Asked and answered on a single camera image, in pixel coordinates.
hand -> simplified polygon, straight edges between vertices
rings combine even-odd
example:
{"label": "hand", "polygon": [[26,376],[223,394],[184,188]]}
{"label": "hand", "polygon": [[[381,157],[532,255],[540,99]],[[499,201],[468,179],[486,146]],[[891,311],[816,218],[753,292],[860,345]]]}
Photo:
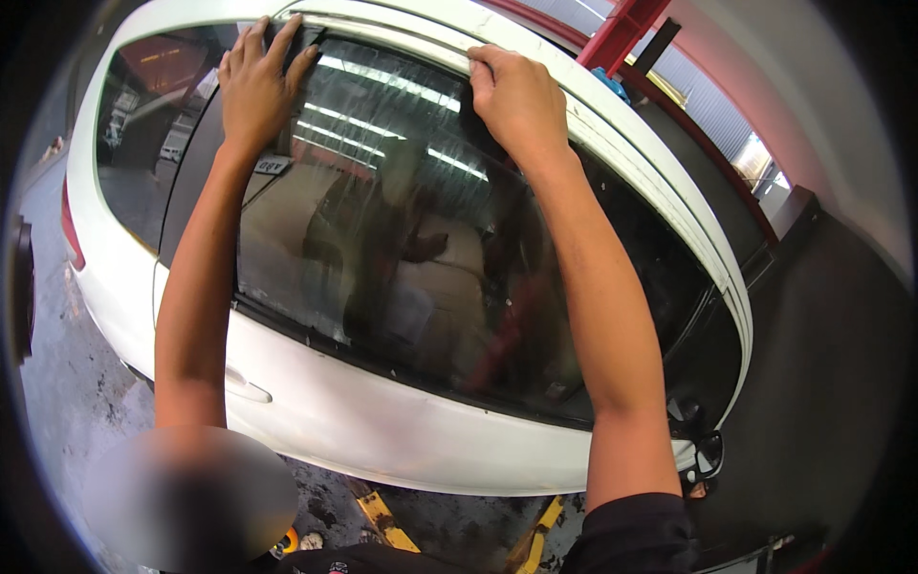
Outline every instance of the hand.
{"label": "hand", "polygon": [[523,172],[570,150],[565,95],[545,66],[492,44],[468,57],[475,112]]}
{"label": "hand", "polygon": [[264,16],[244,29],[232,51],[223,54],[217,70],[223,96],[224,145],[251,159],[257,158],[290,120],[300,80],[318,50],[312,45],[299,53],[284,77],[284,54],[303,17],[291,17],[274,37],[268,53],[262,55],[262,37],[268,22]]}

car window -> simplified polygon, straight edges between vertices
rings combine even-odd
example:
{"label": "car window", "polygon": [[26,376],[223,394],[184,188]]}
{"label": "car window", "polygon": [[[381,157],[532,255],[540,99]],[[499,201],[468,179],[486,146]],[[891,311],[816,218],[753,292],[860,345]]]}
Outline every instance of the car window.
{"label": "car window", "polygon": [[235,25],[175,30],[123,46],[109,65],[95,160],[108,207],[153,251],[185,146],[217,88]]}
{"label": "car window", "polygon": [[[468,82],[350,41],[321,51],[291,130],[246,191],[240,301],[400,381],[590,420],[542,212],[472,110]],[[634,189],[578,153],[665,352],[711,281]]]}

red steel beam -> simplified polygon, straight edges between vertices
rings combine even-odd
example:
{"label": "red steel beam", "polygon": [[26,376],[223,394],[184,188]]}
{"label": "red steel beam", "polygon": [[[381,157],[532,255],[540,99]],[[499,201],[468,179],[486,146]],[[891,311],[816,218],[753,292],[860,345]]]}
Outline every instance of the red steel beam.
{"label": "red steel beam", "polygon": [[611,78],[668,4],[669,0],[621,0],[577,56],[577,63],[588,70],[602,66]]}
{"label": "red steel beam", "polygon": [[[506,10],[513,16],[520,17],[529,22],[532,22],[534,25],[540,28],[544,28],[547,32],[555,35],[557,38],[570,42],[577,48],[581,49],[581,55],[586,49],[587,45],[596,39],[596,37],[594,37],[593,40],[591,40],[586,34],[580,32],[579,30],[571,28],[559,20],[539,12],[538,10],[530,8],[525,4],[517,2],[517,0],[479,1],[484,4]],[[648,99],[660,106],[660,108],[663,109],[663,111],[665,111],[668,116],[670,116],[679,125],[679,127],[682,128],[683,131],[685,131],[688,136],[701,147],[705,155],[707,155],[714,163],[714,165],[717,166],[717,169],[720,170],[723,177],[726,178],[726,180],[736,191],[736,194],[749,208],[749,211],[752,213],[753,218],[758,223],[759,228],[765,234],[765,239],[768,242],[768,245],[777,245],[778,236],[775,234],[774,228],[771,227],[771,223],[768,221],[768,218],[765,217],[765,213],[762,211],[761,206],[758,205],[758,201],[756,201],[756,198],[753,197],[752,192],[749,191],[749,187],[745,184],[743,178],[740,177],[738,173],[736,173],[736,170],[733,168],[730,162],[727,161],[727,158],[723,157],[723,153],[721,153],[717,146],[714,145],[714,142],[711,141],[711,138],[708,137],[708,134],[704,133],[704,131],[698,127],[698,124],[696,124],[695,121],[689,117],[689,114],[687,114],[684,109],[677,106],[676,102],[664,94],[660,88],[656,87],[656,84],[648,80],[647,77],[643,75],[639,70],[635,70],[632,68],[632,66],[623,64],[618,68],[617,72],[625,81],[630,82],[634,87],[641,90]]]}

person's right hand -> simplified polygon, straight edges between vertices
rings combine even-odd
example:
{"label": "person's right hand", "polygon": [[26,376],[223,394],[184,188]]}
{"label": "person's right hand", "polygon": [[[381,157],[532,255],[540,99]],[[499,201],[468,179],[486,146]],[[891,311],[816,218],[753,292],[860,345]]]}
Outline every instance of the person's right hand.
{"label": "person's right hand", "polygon": [[565,95],[544,65],[493,44],[468,57],[475,112],[524,173],[569,151]]}

red pillar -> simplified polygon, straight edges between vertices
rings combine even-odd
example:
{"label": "red pillar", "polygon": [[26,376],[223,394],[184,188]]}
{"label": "red pillar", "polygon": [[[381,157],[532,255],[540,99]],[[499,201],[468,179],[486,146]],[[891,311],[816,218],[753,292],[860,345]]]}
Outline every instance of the red pillar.
{"label": "red pillar", "polygon": [[602,66],[612,77],[668,4],[669,0],[620,0],[577,56],[577,63],[588,70]]}

